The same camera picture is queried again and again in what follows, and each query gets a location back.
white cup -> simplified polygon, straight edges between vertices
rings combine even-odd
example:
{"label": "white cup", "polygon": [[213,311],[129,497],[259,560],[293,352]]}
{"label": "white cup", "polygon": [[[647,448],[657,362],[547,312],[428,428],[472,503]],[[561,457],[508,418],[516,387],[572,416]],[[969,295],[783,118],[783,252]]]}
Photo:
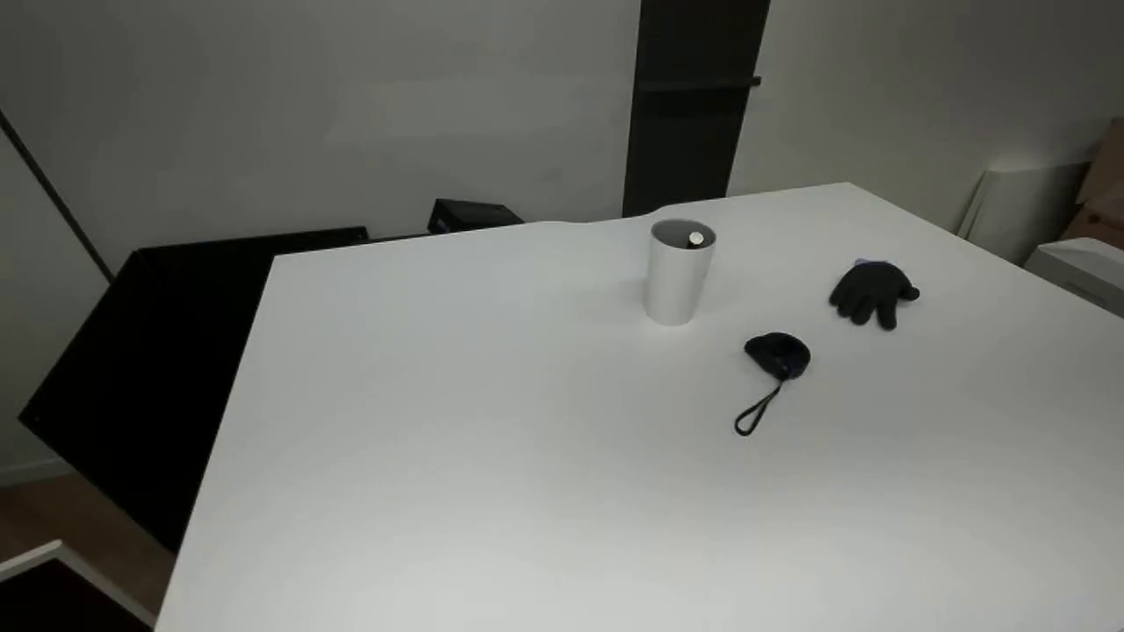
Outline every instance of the white cup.
{"label": "white cup", "polygon": [[643,286],[643,307],[649,320],[676,326],[696,315],[714,244],[714,229],[697,222],[667,218],[654,224],[654,251]]}

white wall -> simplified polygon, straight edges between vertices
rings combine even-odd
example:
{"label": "white wall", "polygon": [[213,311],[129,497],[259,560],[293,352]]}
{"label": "white wall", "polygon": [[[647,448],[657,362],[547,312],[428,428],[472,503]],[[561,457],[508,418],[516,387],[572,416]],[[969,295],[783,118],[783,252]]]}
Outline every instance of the white wall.
{"label": "white wall", "polygon": [[0,134],[0,485],[63,466],[17,416],[101,292],[93,260]]}
{"label": "white wall", "polygon": [[112,267],[433,198],[622,213],[638,0],[0,3],[0,105]]}
{"label": "white wall", "polygon": [[731,189],[854,180],[955,224],[985,167],[1124,118],[1120,0],[771,0]]}

black keychain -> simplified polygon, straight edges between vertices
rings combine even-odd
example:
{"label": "black keychain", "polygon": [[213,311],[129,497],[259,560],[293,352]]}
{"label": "black keychain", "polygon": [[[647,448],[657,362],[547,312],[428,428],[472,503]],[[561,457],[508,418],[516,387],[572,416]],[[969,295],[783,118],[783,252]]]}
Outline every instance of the black keychain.
{"label": "black keychain", "polygon": [[766,393],[759,404],[743,408],[737,418],[735,418],[735,432],[737,437],[750,437],[759,428],[759,422],[766,418],[771,398],[780,393],[783,382],[804,377],[806,362],[812,362],[812,352],[791,338],[791,334],[766,334],[766,338],[750,338],[743,343],[743,355],[759,362],[762,373],[769,373],[775,380],[775,389]]}

white table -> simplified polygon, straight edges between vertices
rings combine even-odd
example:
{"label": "white table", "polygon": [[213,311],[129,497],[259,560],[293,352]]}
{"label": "white table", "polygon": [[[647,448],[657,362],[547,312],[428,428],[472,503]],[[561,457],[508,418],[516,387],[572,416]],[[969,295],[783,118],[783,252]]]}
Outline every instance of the white table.
{"label": "white table", "polygon": [[[697,320],[643,315],[702,218]],[[900,332],[825,307],[857,256]],[[771,382],[741,355],[812,343]],[[857,185],[285,256],[161,632],[1114,632],[1124,322]]]}

floor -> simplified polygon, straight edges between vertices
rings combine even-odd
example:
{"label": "floor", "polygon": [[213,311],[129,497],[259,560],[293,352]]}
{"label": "floor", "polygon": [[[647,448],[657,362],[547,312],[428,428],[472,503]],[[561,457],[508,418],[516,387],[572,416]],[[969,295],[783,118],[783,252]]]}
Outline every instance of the floor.
{"label": "floor", "polygon": [[85,477],[0,490],[0,562],[56,539],[146,611],[161,607],[172,556]]}

